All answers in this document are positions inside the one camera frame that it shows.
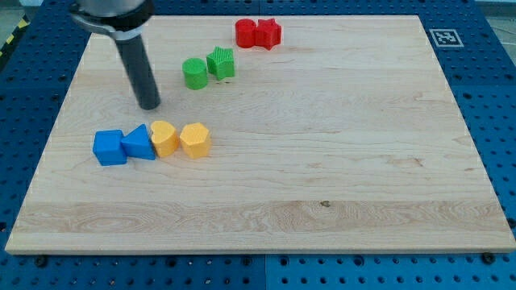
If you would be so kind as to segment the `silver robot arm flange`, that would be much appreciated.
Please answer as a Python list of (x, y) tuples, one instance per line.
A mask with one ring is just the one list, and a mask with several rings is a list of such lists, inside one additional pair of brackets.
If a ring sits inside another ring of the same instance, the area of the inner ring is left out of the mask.
[(115, 41), (140, 36), (154, 12), (153, 0), (75, 0), (69, 5), (70, 16), (79, 27)]

